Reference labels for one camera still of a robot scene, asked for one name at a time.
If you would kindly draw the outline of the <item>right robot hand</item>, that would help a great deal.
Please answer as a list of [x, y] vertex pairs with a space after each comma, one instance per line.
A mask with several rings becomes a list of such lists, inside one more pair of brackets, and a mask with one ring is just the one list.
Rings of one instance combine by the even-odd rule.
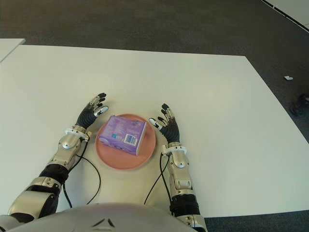
[[176, 118], [167, 104], [162, 104], [161, 113], [164, 118], [158, 116], [157, 120], [154, 118], [149, 118], [150, 124], [157, 128], [161, 134], [166, 138], [168, 143], [180, 142], [180, 132]]

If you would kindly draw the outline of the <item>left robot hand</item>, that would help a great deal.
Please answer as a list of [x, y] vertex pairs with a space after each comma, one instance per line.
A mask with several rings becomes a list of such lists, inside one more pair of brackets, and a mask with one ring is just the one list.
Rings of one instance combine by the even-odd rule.
[[81, 111], [75, 125], [87, 129], [101, 114], [107, 112], [109, 109], [108, 106], [103, 105], [106, 96], [106, 93], [96, 95]]

